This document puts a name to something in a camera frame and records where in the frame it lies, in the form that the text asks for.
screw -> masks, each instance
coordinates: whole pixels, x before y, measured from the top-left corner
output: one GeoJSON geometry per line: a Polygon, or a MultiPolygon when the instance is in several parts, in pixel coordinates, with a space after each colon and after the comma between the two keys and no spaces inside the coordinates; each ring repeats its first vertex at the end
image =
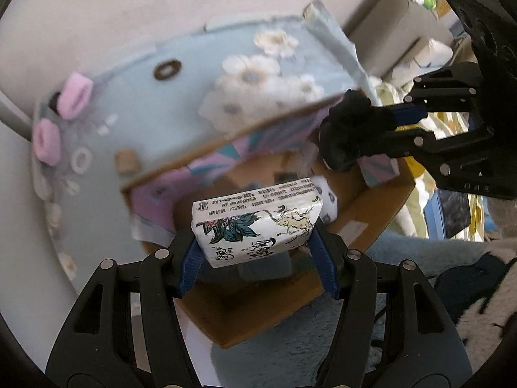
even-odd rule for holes
{"type": "Polygon", "coordinates": [[[351,260],[358,260],[359,258],[361,258],[361,253],[355,249],[351,249],[350,251],[348,251],[346,256],[351,260]]]}
{"type": "Polygon", "coordinates": [[[113,267],[114,264],[115,263],[113,260],[104,260],[102,263],[100,263],[100,267],[103,270],[109,270],[111,267],[113,267]]]}
{"type": "Polygon", "coordinates": [[[417,267],[417,265],[411,260],[404,261],[402,266],[408,271],[413,271],[417,267]]]}
{"type": "Polygon", "coordinates": [[[448,164],[444,163],[442,166],[440,166],[440,173],[443,176],[449,176],[451,174],[451,168],[448,164]]]}
{"type": "Polygon", "coordinates": [[[159,260],[163,260],[164,258],[167,258],[169,256],[170,252],[168,249],[162,248],[159,249],[154,253],[154,256],[158,258],[159,260]]]}
{"type": "Polygon", "coordinates": [[[420,137],[419,135],[415,137],[413,142],[415,143],[415,146],[417,146],[417,147],[422,147],[423,146],[423,138],[420,137]]]}

white object with black spots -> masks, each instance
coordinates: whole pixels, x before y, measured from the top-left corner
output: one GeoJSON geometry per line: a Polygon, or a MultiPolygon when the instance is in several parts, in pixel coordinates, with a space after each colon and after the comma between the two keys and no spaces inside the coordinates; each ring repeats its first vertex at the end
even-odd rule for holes
{"type": "Polygon", "coordinates": [[[323,201],[320,219],[325,224],[332,223],[338,218],[338,198],[330,189],[327,179],[323,176],[311,177],[312,183],[316,186],[316,190],[320,194],[323,201]]]}

cardboard box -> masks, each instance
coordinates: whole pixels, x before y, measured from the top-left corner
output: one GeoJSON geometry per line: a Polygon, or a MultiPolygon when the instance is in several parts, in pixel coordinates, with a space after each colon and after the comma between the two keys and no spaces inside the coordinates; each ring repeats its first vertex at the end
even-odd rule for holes
{"type": "MultiPolygon", "coordinates": [[[[303,115],[318,112],[317,110],[328,105],[328,100],[317,103],[292,114],[291,117],[293,120],[303,120],[306,118],[303,115]]],[[[271,126],[278,120],[273,119],[260,126],[271,126]]],[[[244,130],[239,136],[254,130],[244,130]]],[[[131,182],[122,189],[128,207],[131,209],[132,188],[146,185],[164,172],[183,168],[227,143],[227,138],[214,142],[131,182]]],[[[275,173],[286,171],[290,156],[292,152],[251,154],[247,161],[236,164],[210,184],[183,196],[172,206],[171,220],[174,228],[179,230],[190,227],[194,201],[241,192],[251,183],[261,187],[273,185],[275,173]]],[[[329,225],[329,230],[339,233],[351,221],[367,223],[367,227],[361,233],[358,232],[351,243],[351,247],[365,252],[402,208],[414,188],[413,177],[404,160],[399,161],[399,167],[400,176],[370,189],[364,183],[359,167],[354,167],[346,174],[335,173],[328,171],[323,161],[317,159],[313,166],[314,174],[325,176],[338,197],[339,216],[329,225]]],[[[148,242],[143,242],[143,246],[148,253],[154,253],[161,248],[148,242]]],[[[229,348],[276,325],[322,292],[317,271],[310,269],[284,279],[261,282],[242,280],[234,285],[197,281],[179,303],[203,333],[222,348],[229,348]]]]}

